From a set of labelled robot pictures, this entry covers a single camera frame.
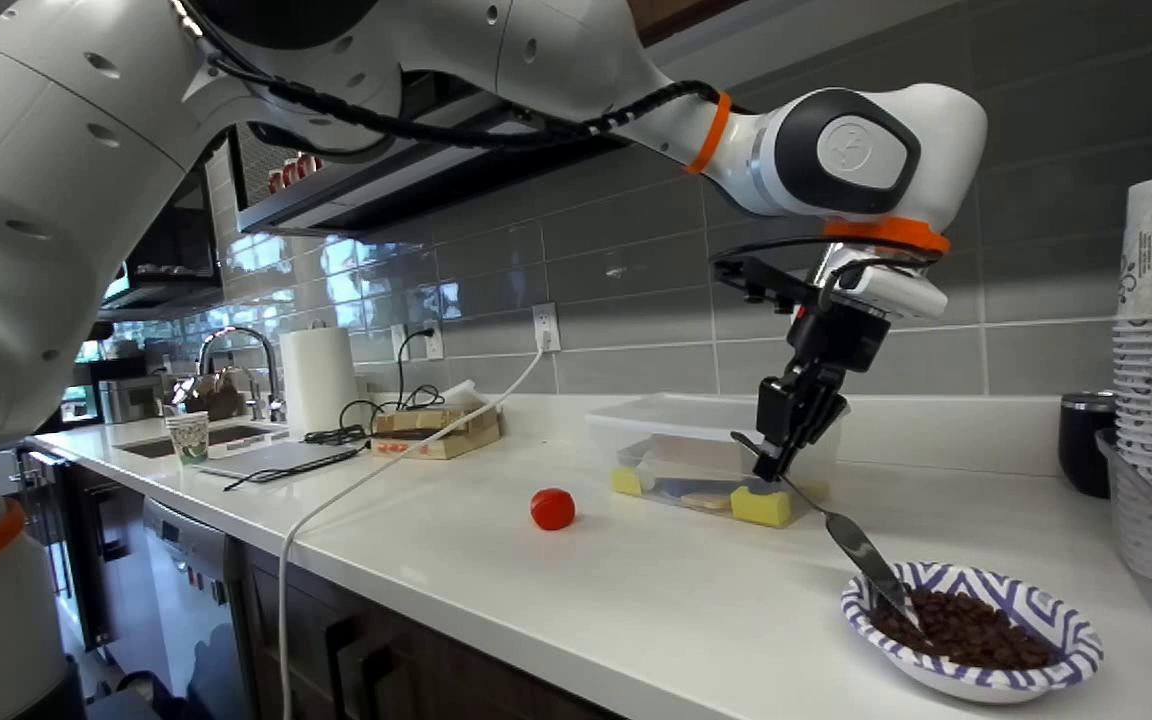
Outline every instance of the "electrical outlet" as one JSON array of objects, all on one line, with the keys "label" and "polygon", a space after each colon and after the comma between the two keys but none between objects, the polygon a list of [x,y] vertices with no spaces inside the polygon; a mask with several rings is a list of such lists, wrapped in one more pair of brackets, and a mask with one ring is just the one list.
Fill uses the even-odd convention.
[{"label": "electrical outlet", "polygon": [[560,354],[560,312],[553,303],[531,303],[535,354]]},{"label": "electrical outlet", "polygon": [[427,362],[442,362],[442,332],[440,330],[427,330],[431,335],[425,335],[425,356]]},{"label": "electrical outlet", "polygon": [[392,362],[401,362],[401,354],[403,354],[403,335],[409,335],[403,326],[389,326],[389,356],[392,356]]}]

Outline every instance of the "white countertop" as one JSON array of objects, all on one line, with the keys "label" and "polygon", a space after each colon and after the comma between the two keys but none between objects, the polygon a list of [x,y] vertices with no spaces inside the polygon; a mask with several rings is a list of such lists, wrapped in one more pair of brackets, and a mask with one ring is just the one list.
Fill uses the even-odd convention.
[{"label": "white countertop", "polygon": [[[830,503],[891,560],[982,565],[1071,599],[1100,628],[1100,675],[1021,714],[928,696],[858,645],[837,614],[853,569],[818,520],[768,531],[613,497],[613,458],[582,423],[601,403],[508,403],[504,443],[381,475],[299,535],[296,565],[619,715],[1152,715],[1152,609],[1113,551],[1109,503],[1051,471],[1057,399],[863,399],[826,471]],[[224,481],[177,459],[118,453],[150,435],[160,423],[31,443],[265,551],[381,465],[355,458],[218,492]],[[544,483],[577,492],[571,531],[526,526]]]}]

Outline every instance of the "faucet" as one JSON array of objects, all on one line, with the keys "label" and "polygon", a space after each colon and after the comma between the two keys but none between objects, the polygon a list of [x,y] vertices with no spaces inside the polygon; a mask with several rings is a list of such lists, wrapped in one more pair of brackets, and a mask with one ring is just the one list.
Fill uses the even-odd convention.
[{"label": "faucet", "polygon": [[278,423],[278,419],[285,419],[285,403],[278,403],[278,397],[277,397],[278,375],[277,375],[271,346],[268,346],[268,335],[260,335],[256,330],[232,326],[232,330],[224,330],[224,332],[211,332],[211,335],[204,340],[204,350],[200,350],[200,356],[204,356],[204,362],[200,362],[204,375],[211,375],[211,346],[216,346],[216,340],[227,340],[227,335],[252,335],[252,340],[260,346],[268,394],[265,394],[265,411],[260,411],[260,399],[252,403],[252,419]]}]

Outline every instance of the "cup stack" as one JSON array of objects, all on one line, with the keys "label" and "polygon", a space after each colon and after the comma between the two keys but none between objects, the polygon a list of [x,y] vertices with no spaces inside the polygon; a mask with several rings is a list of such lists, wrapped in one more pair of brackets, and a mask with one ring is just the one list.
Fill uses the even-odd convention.
[{"label": "cup stack", "polygon": [[1113,326],[1113,394],[1123,459],[1152,475],[1152,180],[1128,193],[1123,276]]}]

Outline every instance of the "sink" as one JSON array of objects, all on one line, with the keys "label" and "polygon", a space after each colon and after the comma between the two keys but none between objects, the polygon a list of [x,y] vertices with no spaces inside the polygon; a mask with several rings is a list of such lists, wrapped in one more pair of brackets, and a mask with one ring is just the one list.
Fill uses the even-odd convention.
[{"label": "sink", "polygon": [[[278,429],[224,423],[224,429],[208,429],[208,443],[265,441],[271,434],[278,434]],[[143,441],[143,443],[118,443],[118,453],[160,459],[160,458],[170,458],[170,435]]]}]

